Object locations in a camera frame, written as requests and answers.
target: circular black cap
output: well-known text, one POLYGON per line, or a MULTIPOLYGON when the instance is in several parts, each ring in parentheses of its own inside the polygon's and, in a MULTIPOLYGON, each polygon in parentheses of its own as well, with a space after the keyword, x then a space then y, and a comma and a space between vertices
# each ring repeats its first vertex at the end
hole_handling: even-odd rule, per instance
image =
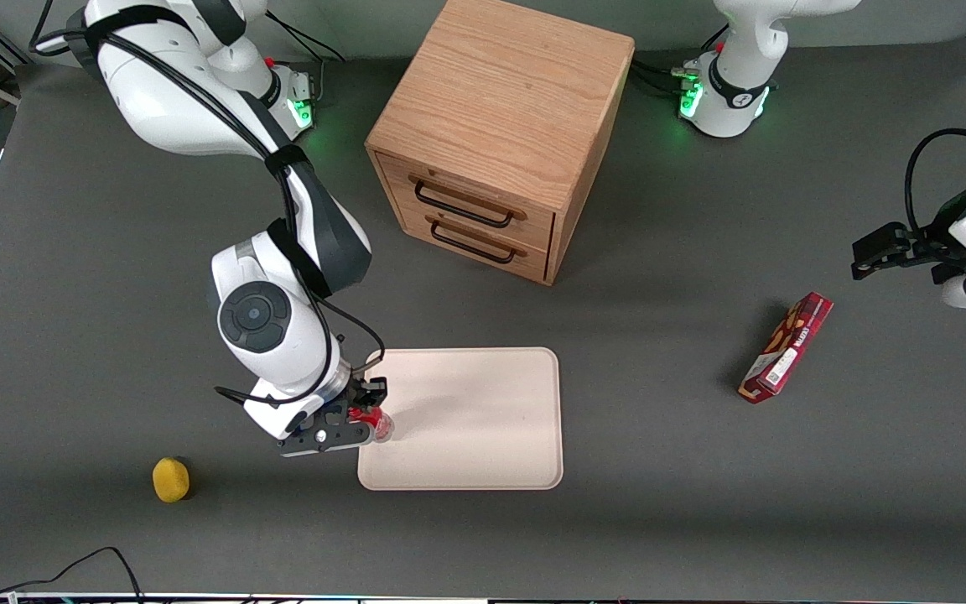
POLYGON ((219 312, 226 339, 246 351, 266 352, 283 341, 290 306, 283 288, 271 282, 250 282, 227 295, 219 312))

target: black metal handle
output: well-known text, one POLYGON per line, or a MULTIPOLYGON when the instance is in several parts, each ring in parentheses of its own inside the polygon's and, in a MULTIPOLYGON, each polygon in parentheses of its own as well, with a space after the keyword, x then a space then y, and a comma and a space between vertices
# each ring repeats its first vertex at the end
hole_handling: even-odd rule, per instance
POLYGON ((506 211, 506 218, 502 219, 502 221, 495 221, 493 218, 480 216, 479 214, 472 213, 472 211, 461 210, 459 207, 450 206, 449 203, 430 198, 430 196, 423 195, 422 180, 417 180, 417 189, 415 189, 415 194, 417 194, 417 199, 426 203, 427 206, 437 207, 437 209, 448 211, 451 214, 456 214, 457 216, 463 218, 468 218, 469 221, 483 223, 483 225, 487 225, 495 229, 505 229, 507 226, 509 226, 509 222, 513 219, 512 211, 506 211))
POLYGON ((430 236, 436 238, 436 240, 441 241, 442 243, 452 245, 457 249, 464 249, 465 252, 474 253, 476 256, 486 258, 492 263, 509 264, 512 263, 513 258, 517 256, 517 251, 515 251, 515 249, 510 249, 509 256, 505 256, 503 258, 502 256, 495 256, 494 253, 483 252, 482 249, 476 249, 467 243, 460 243, 460 241, 455 240, 455 238, 441 236, 441 234, 438 233, 438 221, 430 223, 430 236))

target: green led light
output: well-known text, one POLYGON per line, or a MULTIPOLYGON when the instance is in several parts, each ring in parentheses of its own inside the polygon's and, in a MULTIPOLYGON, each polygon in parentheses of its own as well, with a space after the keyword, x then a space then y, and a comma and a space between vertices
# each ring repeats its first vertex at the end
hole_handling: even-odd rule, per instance
POLYGON ((755 110, 755 116, 759 117, 762 115, 762 108, 766 107, 766 97, 770 95, 770 86, 766 86, 766 90, 762 92, 762 100, 759 101, 759 108, 755 110))
POLYGON ((285 103, 288 104, 288 109, 292 112, 293 119, 296 120, 296 125, 300 126, 300 129, 306 129, 311 126, 310 102, 287 99, 285 103))
POLYGON ((681 99, 681 113, 685 117, 695 115, 695 110, 699 107, 699 100, 703 98, 703 85, 695 84, 689 91, 683 93, 681 99))

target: gray tabletop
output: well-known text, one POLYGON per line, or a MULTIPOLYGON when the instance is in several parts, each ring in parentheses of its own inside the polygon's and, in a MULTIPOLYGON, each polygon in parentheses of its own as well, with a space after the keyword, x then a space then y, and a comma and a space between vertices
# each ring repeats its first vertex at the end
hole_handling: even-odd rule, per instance
MULTIPOLYGON (((83 72, 32 69, 0 165, 0 587, 117 545, 148 591, 966 601, 966 310, 925 268, 848 269, 902 217, 912 146, 966 127, 966 39, 794 50, 732 141, 630 84, 552 288, 398 230, 363 141, 405 65, 332 65, 303 141, 376 252, 335 299, 391 347, 552 348, 563 482, 375 493, 354 451, 279 458, 211 391, 253 378, 207 301, 212 253, 278 215, 271 177, 150 148, 83 72), (744 402, 810 290, 827 325, 744 402), (160 456, 193 500, 158 503, 160 456)), ((966 141, 936 145, 924 217, 966 187, 966 141)), ((104 560, 60 587, 127 582, 104 560)))

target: black cable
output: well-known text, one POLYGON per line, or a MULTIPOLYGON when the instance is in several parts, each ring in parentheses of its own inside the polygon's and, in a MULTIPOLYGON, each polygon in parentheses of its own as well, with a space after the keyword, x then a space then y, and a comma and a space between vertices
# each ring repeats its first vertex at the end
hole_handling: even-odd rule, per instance
POLYGON ((43 42, 49 41, 49 39, 65 37, 68 34, 83 34, 78 30, 74 29, 58 29, 51 31, 50 34, 43 35, 43 27, 47 23, 47 15, 50 15, 50 5, 53 4, 55 0, 46 0, 43 3, 43 10, 39 11, 39 20, 35 22, 35 29, 32 30, 32 38, 28 41, 28 51, 34 55, 41 57, 57 57, 58 55, 68 53, 69 46, 62 47, 62 49, 43 51, 37 49, 37 45, 43 42))
POLYGON ((724 26, 721 26, 721 29, 720 30, 714 32, 714 35, 712 35, 712 37, 710 37, 708 39, 708 41, 703 42, 703 45, 700 46, 699 49, 700 50, 709 49, 710 45, 711 44, 714 44, 714 40, 717 39, 717 38, 721 38, 721 34, 724 34, 725 33, 725 30, 727 30, 727 29, 729 29, 729 24, 728 23, 724 24, 724 26))
POLYGON ((57 580, 60 580, 60 578, 62 578, 62 576, 65 575, 65 573, 70 572, 70 570, 72 570, 74 566, 77 566, 81 562, 84 562, 85 560, 88 560, 89 558, 93 557, 93 555, 103 553, 103 551, 112 551, 112 553, 114 553, 114 555, 117 555, 119 561, 122 562, 122 566, 124 566, 124 569, 126 569, 126 573, 129 575, 129 582, 130 582, 130 585, 133 588, 133 594, 134 594, 134 596, 137 597, 137 601, 144 601, 143 598, 142 598, 142 596, 141 596, 141 593, 142 593, 141 592, 141 587, 139 587, 139 584, 137 582, 137 575, 133 574, 133 569, 129 565, 129 562, 126 562, 126 557, 124 557, 124 555, 122 555, 122 551, 120 551, 118 549, 118 547, 114 547, 114 546, 100 547, 96 551, 92 551, 91 554, 85 555, 84 558, 80 558, 78 560, 74 560, 73 562, 70 562, 70 564, 68 566, 66 566, 62 570, 59 570, 58 574, 55 575, 54 577, 49 578, 49 580, 24 581, 24 582, 19 582, 19 584, 17 584, 17 585, 11 585, 10 587, 4 587, 4 588, 0 589, 0 596, 3 593, 8 593, 8 592, 11 592, 11 591, 17 591, 18 589, 30 587, 30 586, 33 586, 33 585, 53 584, 53 582, 55 582, 57 580))
POLYGON ((267 18, 271 19, 275 23, 280 24, 280 26, 283 26, 283 29, 285 29, 285 31, 293 31, 293 32, 296 32, 296 34, 303 35, 304 38, 310 39, 310 41, 315 42, 315 44, 322 46, 323 49, 327 49, 330 51, 330 53, 334 53, 334 57, 337 57, 338 61, 345 62, 345 57, 341 56, 341 53, 339 53, 339 51, 337 50, 334 50, 332 46, 329 46, 328 44, 325 44, 319 41, 318 39, 310 37, 310 35, 307 35, 305 32, 300 31, 298 28, 291 26, 291 24, 285 23, 283 20, 278 18, 271 11, 267 11, 267 18))
POLYGON ((913 236, 915 236, 916 239, 924 246, 927 246, 928 251, 934 255, 937 260, 942 261, 942 263, 951 263, 951 259, 944 256, 942 253, 937 251, 937 249, 930 248, 927 244, 927 236, 925 236, 925 233, 923 233, 923 230, 919 227, 919 222, 916 221, 915 203, 912 202, 911 195, 911 183, 912 176, 916 173, 916 163, 919 161, 919 156, 923 153, 923 149, 927 148, 927 145, 931 144, 931 142, 936 140, 936 138, 950 137, 950 135, 952 135, 952 137, 966 137, 966 128, 943 128, 935 133, 929 133, 922 141, 919 142, 918 145, 916 145, 916 148, 912 150, 911 157, 908 158, 908 168, 905 169, 904 173, 904 211, 908 216, 909 229, 911 229, 913 236))
MULTIPOLYGON (((644 70, 644 71, 650 71, 651 73, 659 73, 660 72, 660 70, 658 72, 652 71, 652 70, 644 70)), ((666 88, 663 85, 658 84, 656 81, 649 80, 648 77, 647 77, 647 74, 645 74, 643 72, 640 72, 640 71, 636 71, 636 69, 633 69, 632 70, 632 75, 635 76, 639 81, 641 81, 641 83, 647 84, 649 87, 654 88, 655 91, 659 91, 659 92, 663 93, 663 95, 674 95, 674 96, 676 96, 679 93, 679 91, 676 91, 676 89, 666 88)))
POLYGON ((285 26, 284 23, 280 23, 280 24, 281 24, 281 26, 283 26, 283 30, 285 30, 285 33, 286 34, 290 34, 290 37, 291 38, 296 39, 296 43, 298 43, 299 45, 302 45, 303 47, 305 47, 305 49, 308 51, 308 53, 310 53, 311 56, 315 58, 315 61, 319 62, 319 65, 322 65, 322 64, 324 64, 326 62, 326 59, 325 58, 323 58, 319 53, 317 53, 317 51, 315 51, 315 49, 312 49, 311 45, 309 45, 307 42, 305 42, 303 39, 301 39, 299 37, 299 35, 295 34, 293 32, 293 30, 288 29, 288 27, 285 26))
POLYGON ((643 71, 649 71, 651 73, 660 74, 660 76, 668 76, 668 74, 670 74, 670 70, 668 69, 660 68, 660 66, 645 64, 645 62, 640 61, 640 59, 636 59, 636 58, 632 59, 632 66, 637 66, 637 68, 640 68, 643 71))
POLYGON ((338 309, 337 306, 334 306, 332 303, 327 301, 327 299, 319 299, 319 304, 326 306, 327 309, 333 310, 335 313, 341 315, 342 318, 345 318, 345 320, 351 321, 353 325, 359 326, 359 328, 364 330, 364 332, 367 333, 368 336, 371 336, 371 339, 375 340, 375 343, 379 345, 379 356, 367 361, 364 364, 361 364, 359 367, 353 367, 353 373, 367 371, 369 368, 376 366, 377 364, 381 363, 383 359, 387 358, 387 343, 382 340, 382 337, 380 337, 370 325, 365 324, 364 321, 358 320, 356 317, 352 316, 352 314, 346 313, 345 310, 338 309))

